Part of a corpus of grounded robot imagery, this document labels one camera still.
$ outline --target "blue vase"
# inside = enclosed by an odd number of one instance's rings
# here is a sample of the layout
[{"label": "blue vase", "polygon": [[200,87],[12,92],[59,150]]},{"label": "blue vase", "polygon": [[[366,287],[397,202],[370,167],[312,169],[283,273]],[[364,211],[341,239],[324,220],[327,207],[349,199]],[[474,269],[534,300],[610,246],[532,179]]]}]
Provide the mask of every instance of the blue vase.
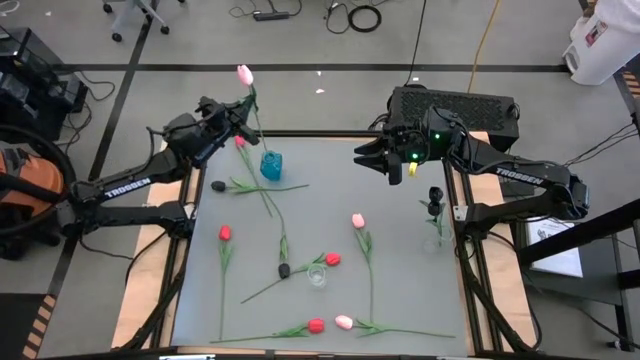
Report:
[{"label": "blue vase", "polygon": [[262,154],[260,162],[260,173],[271,181],[280,180],[282,174],[282,154],[266,151]]}]

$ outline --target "white paper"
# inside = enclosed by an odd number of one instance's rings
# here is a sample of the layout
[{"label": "white paper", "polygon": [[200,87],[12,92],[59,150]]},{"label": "white paper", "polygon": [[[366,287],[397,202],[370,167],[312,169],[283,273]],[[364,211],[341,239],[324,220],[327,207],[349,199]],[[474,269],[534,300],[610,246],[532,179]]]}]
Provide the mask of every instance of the white paper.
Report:
[{"label": "white paper", "polygon": [[[560,220],[541,220],[527,224],[529,245],[533,245],[552,235],[558,234],[572,228],[574,224]],[[561,275],[582,277],[582,264],[580,263],[580,252],[578,248],[570,249],[560,254],[535,261],[531,265],[532,269],[547,271]]]}]

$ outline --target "gray table surface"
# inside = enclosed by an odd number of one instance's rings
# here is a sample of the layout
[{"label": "gray table surface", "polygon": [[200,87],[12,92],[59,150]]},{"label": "gray table surface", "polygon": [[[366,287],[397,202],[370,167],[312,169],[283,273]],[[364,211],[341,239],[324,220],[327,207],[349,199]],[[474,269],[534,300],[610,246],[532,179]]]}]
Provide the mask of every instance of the gray table surface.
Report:
[{"label": "gray table surface", "polygon": [[[271,193],[284,215],[289,238],[289,263],[296,268],[322,252],[337,252],[342,263],[327,270],[327,285],[317,290],[306,274],[296,274],[262,295],[240,301],[277,280],[280,223],[270,218],[258,193],[215,193],[214,180],[251,177],[234,146],[209,161],[187,275],[176,313],[172,345],[229,348],[466,356],[463,307],[459,297],[453,245],[436,253],[424,251],[433,230],[425,224],[430,186],[446,192],[440,162],[422,165],[418,178],[405,176],[389,186],[386,176],[353,163],[357,140],[268,138],[269,148],[284,157],[282,180],[267,187],[309,187]],[[255,167],[262,146],[250,149]],[[373,235],[374,320],[404,329],[454,335],[441,338],[384,333],[357,338],[359,329],[339,329],[343,314],[368,320],[369,275],[351,224],[362,213]],[[221,270],[218,231],[233,229],[233,257],[227,271],[224,339],[269,335],[323,318],[326,330],[309,338],[265,339],[209,344],[219,336]]]}]

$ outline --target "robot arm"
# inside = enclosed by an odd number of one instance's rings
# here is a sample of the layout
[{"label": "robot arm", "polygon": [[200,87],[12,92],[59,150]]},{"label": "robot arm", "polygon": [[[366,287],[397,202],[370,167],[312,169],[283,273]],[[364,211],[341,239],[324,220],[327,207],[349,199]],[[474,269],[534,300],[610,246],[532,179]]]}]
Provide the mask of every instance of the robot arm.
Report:
[{"label": "robot arm", "polygon": [[71,185],[70,198],[58,204],[58,220],[67,236],[89,233],[103,226],[159,225],[176,236],[189,236],[192,221],[183,204],[167,202],[159,207],[103,207],[105,201],[125,195],[154,183],[171,183],[183,179],[192,167],[201,168],[229,137],[239,135],[252,145],[259,143],[249,128],[247,118],[255,98],[220,104],[202,97],[196,121],[182,114],[169,122],[161,135],[167,147],[151,156],[140,166],[92,182],[78,181]]},{"label": "robot arm", "polygon": [[471,204],[454,209],[456,220],[464,223],[466,230],[486,235],[500,221],[534,216],[576,220],[586,216],[588,189],[566,167],[501,153],[470,136],[457,114],[447,110],[431,107],[419,122],[402,122],[391,110],[381,135],[356,148],[355,153],[361,156],[354,159],[356,164],[388,174],[390,185],[402,181],[402,163],[421,165],[444,159],[464,174],[496,174],[546,189],[540,196],[498,206]]}]

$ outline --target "small glass cup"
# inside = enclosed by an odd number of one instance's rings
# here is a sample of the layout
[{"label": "small glass cup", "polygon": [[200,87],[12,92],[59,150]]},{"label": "small glass cup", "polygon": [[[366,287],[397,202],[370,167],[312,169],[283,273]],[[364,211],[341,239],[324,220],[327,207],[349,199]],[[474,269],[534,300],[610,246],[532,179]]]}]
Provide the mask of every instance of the small glass cup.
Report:
[{"label": "small glass cup", "polygon": [[309,269],[307,269],[307,277],[311,285],[316,289],[322,289],[327,285],[327,271],[322,265],[314,264],[309,266]]}]

